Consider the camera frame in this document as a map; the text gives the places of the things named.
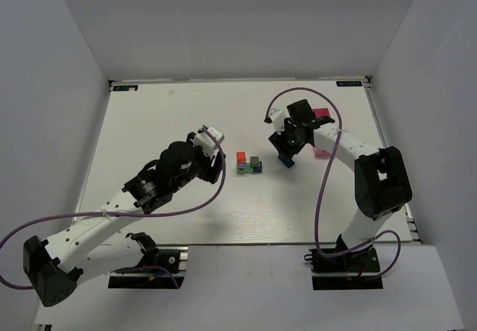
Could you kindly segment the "pink plastic box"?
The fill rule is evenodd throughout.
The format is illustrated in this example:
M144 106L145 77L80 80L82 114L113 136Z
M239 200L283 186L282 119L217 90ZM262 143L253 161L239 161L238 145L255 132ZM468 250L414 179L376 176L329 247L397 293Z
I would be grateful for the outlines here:
M314 108L312 111L314 112L316 118L330 117L328 108ZM317 159L329 159L329 146L324 138L323 132L320 132L318 141L316 141L315 145L312 147L312 151L314 157Z

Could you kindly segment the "red cube block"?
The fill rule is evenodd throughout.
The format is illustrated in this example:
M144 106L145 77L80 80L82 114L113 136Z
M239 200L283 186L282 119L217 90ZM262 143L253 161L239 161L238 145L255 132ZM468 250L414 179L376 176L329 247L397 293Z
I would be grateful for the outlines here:
M238 151L236 153L236 162L237 163L246 163L246 153L244 151Z

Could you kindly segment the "green ridged block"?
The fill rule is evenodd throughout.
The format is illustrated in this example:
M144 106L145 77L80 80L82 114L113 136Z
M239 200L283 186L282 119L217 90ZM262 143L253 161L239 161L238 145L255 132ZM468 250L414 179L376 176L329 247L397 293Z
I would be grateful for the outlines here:
M253 173L253 168L250 166L250 163L247 163L247 166L246 166L246 168L244 168L244 169L239 169L239 168L237 168L237 166L236 166L236 172L237 172L238 174Z

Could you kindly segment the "small dark blue cube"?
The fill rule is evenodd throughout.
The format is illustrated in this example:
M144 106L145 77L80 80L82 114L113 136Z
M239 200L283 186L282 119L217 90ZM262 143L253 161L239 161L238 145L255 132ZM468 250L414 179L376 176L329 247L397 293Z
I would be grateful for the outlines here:
M253 168L253 172L254 173L261 173L262 172L262 162L261 161L259 161L257 166L255 166Z

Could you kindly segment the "olive grey cube block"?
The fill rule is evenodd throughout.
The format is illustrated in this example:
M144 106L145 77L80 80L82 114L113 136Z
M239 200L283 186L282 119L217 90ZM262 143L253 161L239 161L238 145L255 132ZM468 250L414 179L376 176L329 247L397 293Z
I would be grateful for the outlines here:
M257 156L251 156L250 157L250 166L252 168L258 168L260 167L260 160Z

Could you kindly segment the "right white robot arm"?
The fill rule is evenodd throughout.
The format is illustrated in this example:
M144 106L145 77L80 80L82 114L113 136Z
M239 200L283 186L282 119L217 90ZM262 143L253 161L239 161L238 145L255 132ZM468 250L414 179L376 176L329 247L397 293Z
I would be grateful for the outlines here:
M329 153L329 164L339 160L354 174L357 210L336 240L337 259L360 253L383 235L383 224L412 199L411 185L402 154L394 146L377 148L344 129L342 118L317 117L306 99L286 110L269 107L265 122L275 131L269 141L287 168L306 145Z

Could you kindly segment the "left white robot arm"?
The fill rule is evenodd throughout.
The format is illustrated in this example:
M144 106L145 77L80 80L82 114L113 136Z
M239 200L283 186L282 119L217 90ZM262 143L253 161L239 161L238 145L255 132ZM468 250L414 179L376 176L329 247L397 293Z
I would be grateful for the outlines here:
M99 211L46 239L29 238L23 245L23 269L41 304L56 306L80 284L111 271L175 273L164 251L144 232L126 233L117 245L105 242L128 225L157 216L195 178L223 183L223 141L215 127L191 132L146 163Z

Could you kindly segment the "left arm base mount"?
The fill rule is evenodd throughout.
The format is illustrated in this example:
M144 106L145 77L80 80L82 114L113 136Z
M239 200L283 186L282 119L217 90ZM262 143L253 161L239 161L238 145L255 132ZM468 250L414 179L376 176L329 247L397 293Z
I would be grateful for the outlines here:
M131 267L110 273L109 289L178 290L186 276L187 247L159 247L146 233L128 233L142 253Z

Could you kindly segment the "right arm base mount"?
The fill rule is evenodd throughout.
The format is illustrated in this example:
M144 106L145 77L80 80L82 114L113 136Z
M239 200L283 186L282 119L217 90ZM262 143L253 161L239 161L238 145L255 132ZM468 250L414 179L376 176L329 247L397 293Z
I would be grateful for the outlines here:
M383 289L374 247L338 258L325 258L316 249L310 249L303 259L311 266L314 291Z

